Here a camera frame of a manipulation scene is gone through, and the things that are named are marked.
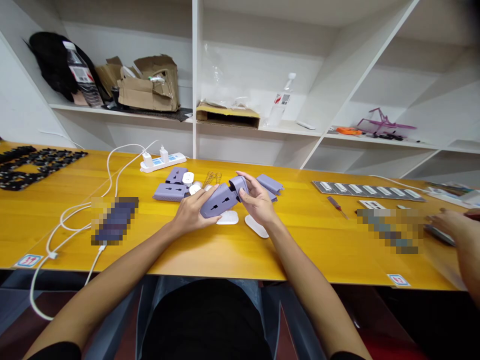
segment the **white cable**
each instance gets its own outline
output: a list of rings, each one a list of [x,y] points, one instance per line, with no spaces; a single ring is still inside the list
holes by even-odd
[[[148,148],[150,148],[153,144],[155,144],[158,140],[155,140],[153,141],[150,145],[148,145],[147,147],[143,147],[142,145],[139,145],[139,144],[128,144],[128,145],[123,145],[123,146],[119,146],[119,147],[116,147],[115,149],[113,149],[109,154],[108,154],[108,157],[107,157],[107,160],[106,160],[106,168],[107,168],[107,172],[108,172],[108,179],[110,181],[110,184],[108,186],[108,190],[101,196],[102,198],[107,195],[109,193],[109,191],[111,190],[112,188],[112,184],[113,184],[113,181],[112,181],[112,174],[110,173],[110,156],[113,154],[113,152],[115,152],[116,150],[118,149],[121,149],[121,148],[125,148],[127,146],[140,146],[144,152],[147,151]],[[119,178],[120,178],[120,175],[122,174],[122,172],[124,171],[124,169],[126,167],[128,167],[131,163],[133,163],[136,159],[138,159],[140,156],[142,155],[142,153],[138,154],[133,160],[129,161],[124,167],[122,167],[122,169],[118,172],[118,176],[116,177],[116,181],[115,181],[115,197],[117,197],[118,195],[118,191],[119,191]],[[46,243],[46,252],[47,252],[47,255],[39,264],[38,264],[38,267],[36,268],[35,270],[35,273],[33,274],[33,278],[31,280],[31,284],[30,284],[30,294],[29,294],[29,297],[30,297],[30,304],[31,304],[31,307],[33,308],[33,310],[37,313],[38,316],[40,316],[41,318],[45,319],[45,320],[48,320],[48,321],[52,321],[53,320],[53,317],[50,317],[48,315],[45,315],[38,307],[37,307],[37,304],[35,303],[35,299],[34,299],[34,289],[35,289],[35,282],[37,281],[37,276],[40,272],[40,269],[42,268],[42,266],[45,264],[45,262],[48,260],[48,259],[56,259],[58,254],[57,254],[57,251],[63,246],[65,245],[71,238],[73,238],[75,235],[77,235],[79,232],[83,231],[83,230],[86,230],[86,229],[89,229],[92,227],[92,225],[89,223],[87,225],[85,225],[84,227],[80,228],[80,229],[72,229],[72,228],[69,228],[67,227],[64,222],[67,221],[68,219],[70,219],[70,217],[72,217],[73,215],[75,215],[76,213],[84,210],[84,209],[87,209],[87,208],[90,208],[92,206],[92,202],[86,202],[86,203],[83,203],[83,204],[79,204],[79,205],[75,205],[75,206],[72,206],[72,207],[69,207],[68,209],[66,209],[60,216],[60,223],[55,227],[55,229],[53,229],[53,231],[51,232],[50,236],[48,237],[48,241]],[[75,209],[75,208],[79,208],[75,211],[73,211],[72,213],[70,213],[65,219],[64,219],[64,216],[65,216],[65,213],[68,212],[69,210],[71,209]],[[70,231],[74,231],[74,233],[72,235],[70,235],[69,237],[67,237],[60,245],[58,245],[53,251],[50,251],[50,244],[52,242],[52,239],[55,235],[55,233],[57,232],[57,230],[61,227],[67,229],[67,230],[70,230]],[[100,254],[105,250],[105,247],[106,245],[102,245],[100,246],[100,248],[98,249],[98,253],[95,257],[95,260],[93,261],[93,264],[91,266],[91,269],[90,269],[90,272],[88,274],[88,277],[86,279],[86,282],[85,282],[85,285],[90,281],[90,278],[92,276],[92,273],[95,269],[95,265],[97,264],[97,261],[100,257]]]
[[[64,136],[64,135],[62,135],[62,134],[59,134],[59,133],[56,133],[56,132],[50,132],[50,131],[43,131],[43,130],[39,130],[39,129],[37,129],[37,131],[38,131],[39,133],[43,133],[43,134],[57,135],[57,136],[59,136],[59,137],[62,137],[62,138],[64,138],[64,139],[67,139],[67,140],[68,140],[69,142],[71,142],[72,144],[75,144],[75,145],[77,145],[78,147],[80,147],[80,148],[82,148],[83,150],[85,150],[85,148],[84,148],[82,145],[77,144],[75,141],[73,141],[72,139],[70,139],[70,138],[68,138],[68,137],[66,137],[66,136]]]
[[[435,192],[433,192],[433,191],[421,189],[421,188],[415,187],[415,186],[405,185],[404,183],[401,183],[401,182],[392,180],[392,179],[390,179],[390,178],[388,178],[388,177],[383,177],[383,176],[379,176],[379,175],[368,175],[368,176],[371,176],[371,177],[374,177],[374,178],[380,178],[380,179],[388,180],[388,181],[390,181],[390,182],[392,182],[392,183],[395,183],[395,184],[398,184],[398,185],[402,185],[402,186],[404,186],[404,187],[406,187],[406,188],[411,188],[411,189],[420,190],[421,192],[424,192],[424,193],[427,193],[427,194],[435,194]]]
[[[95,265],[97,265],[97,261],[99,260],[100,254],[105,250],[106,247],[107,245],[102,245],[98,249],[98,253],[96,254],[95,260],[93,260],[93,264],[91,265],[91,269],[90,269],[90,272],[88,273],[84,286],[86,286],[89,283],[90,278],[92,277],[92,274],[94,272]]]

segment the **orange object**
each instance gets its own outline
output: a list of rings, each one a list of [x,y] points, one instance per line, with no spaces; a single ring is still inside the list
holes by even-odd
[[[336,131],[344,135],[362,135],[362,132],[354,127],[337,127]]]

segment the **plastic bottle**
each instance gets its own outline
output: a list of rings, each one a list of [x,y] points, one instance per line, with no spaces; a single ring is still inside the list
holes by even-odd
[[[97,86],[95,85],[95,81],[90,73],[89,67],[77,53],[75,44],[69,41],[64,41],[63,46],[65,46],[68,52],[66,59],[68,67],[75,77],[85,101],[92,108],[101,107],[104,102],[100,96]]]
[[[275,128],[280,124],[282,116],[285,112],[285,108],[290,101],[292,84],[296,76],[297,74],[294,72],[288,74],[288,81],[283,87],[283,90],[276,94],[275,100],[273,101],[273,106],[271,108],[270,116],[263,123],[264,127]]]

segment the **purple plastic frame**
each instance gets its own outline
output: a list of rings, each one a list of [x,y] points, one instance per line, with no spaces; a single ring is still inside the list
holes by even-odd
[[[184,174],[188,172],[189,170],[185,167],[178,167],[175,166],[171,172],[170,175],[166,178],[165,182],[167,184],[182,184],[182,178],[184,177]]]
[[[200,214],[208,219],[226,212],[233,208],[237,203],[241,203],[239,191],[243,188],[246,193],[249,193],[247,181],[243,176],[235,176],[228,181],[230,186],[226,183],[220,185],[213,195],[203,204],[200,209]]]
[[[158,185],[153,198],[155,200],[181,202],[186,192],[187,187],[185,185],[162,182]]]
[[[273,180],[271,177],[262,174],[256,178],[260,185],[262,185],[269,192],[274,193],[275,195],[280,195],[280,190],[285,190],[284,186],[276,180]]]

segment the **label sticker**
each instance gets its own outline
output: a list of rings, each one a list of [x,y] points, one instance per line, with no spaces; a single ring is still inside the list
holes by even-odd
[[[397,286],[411,286],[407,280],[404,279],[402,275],[399,274],[388,274],[390,280],[394,282]]]
[[[34,267],[40,260],[42,260],[43,256],[40,255],[32,255],[27,254],[22,257],[16,264],[16,267],[19,268],[32,268]]]

